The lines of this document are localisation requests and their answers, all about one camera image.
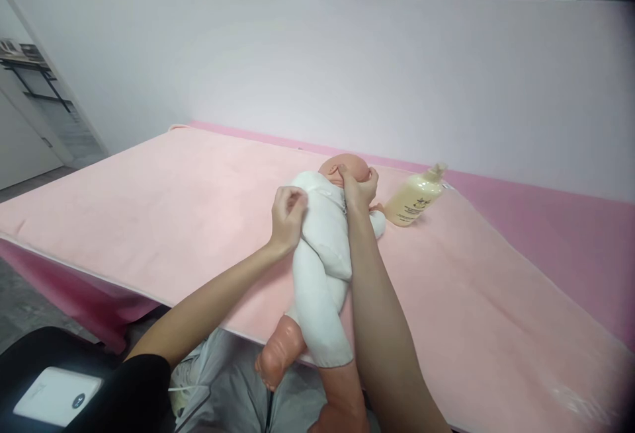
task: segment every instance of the gray pants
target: gray pants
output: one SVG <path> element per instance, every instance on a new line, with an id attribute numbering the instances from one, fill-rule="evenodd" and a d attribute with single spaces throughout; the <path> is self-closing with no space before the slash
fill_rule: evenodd
<path id="1" fill-rule="evenodd" d="M 322 382 L 313 368 L 294 363 L 271 395 L 253 367 L 261 345 L 216 329 L 199 347 L 177 367 L 173 384 L 210 388 L 190 390 L 187 405 L 177 419 L 180 432 L 305 432 L 326 404 Z M 370 412 L 368 419 L 372 431 L 378 432 Z"/>

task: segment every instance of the black sleeve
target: black sleeve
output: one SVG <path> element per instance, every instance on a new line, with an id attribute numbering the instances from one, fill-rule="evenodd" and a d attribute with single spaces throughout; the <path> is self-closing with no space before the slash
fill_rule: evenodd
<path id="1" fill-rule="evenodd" d="M 117 368 L 64 433 L 157 432 L 169 411 L 170 365 L 144 354 Z"/>

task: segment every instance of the white baby outfit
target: white baby outfit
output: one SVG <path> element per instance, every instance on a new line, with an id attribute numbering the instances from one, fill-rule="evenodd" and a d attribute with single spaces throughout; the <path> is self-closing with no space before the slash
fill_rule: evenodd
<path id="1" fill-rule="evenodd" d="M 291 185 L 309 198 L 302 238 L 293 256 L 295 302 L 286 313 L 298 323 L 318 367 L 339 367 L 353 360 L 339 312 L 351 279 L 351 253 L 344 190 L 318 172 L 302 172 Z M 386 229 L 382 212 L 371 212 L 379 238 Z"/>

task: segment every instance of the lotion bottle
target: lotion bottle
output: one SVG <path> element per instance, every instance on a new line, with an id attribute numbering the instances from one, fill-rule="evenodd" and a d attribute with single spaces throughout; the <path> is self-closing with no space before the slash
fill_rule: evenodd
<path id="1" fill-rule="evenodd" d="M 423 174 L 409 177 L 384 207 L 386 219 L 402 227 L 415 221 L 443 193 L 441 179 L 447 168 L 440 162 Z"/>

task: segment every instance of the white sleeve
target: white sleeve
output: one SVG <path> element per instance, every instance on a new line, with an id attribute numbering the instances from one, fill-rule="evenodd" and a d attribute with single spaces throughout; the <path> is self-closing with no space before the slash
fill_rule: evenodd
<path id="1" fill-rule="evenodd" d="M 375 238 L 379 238 L 386 231 L 386 216 L 379 210 L 370 213 L 370 224 L 375 232 Z"/>

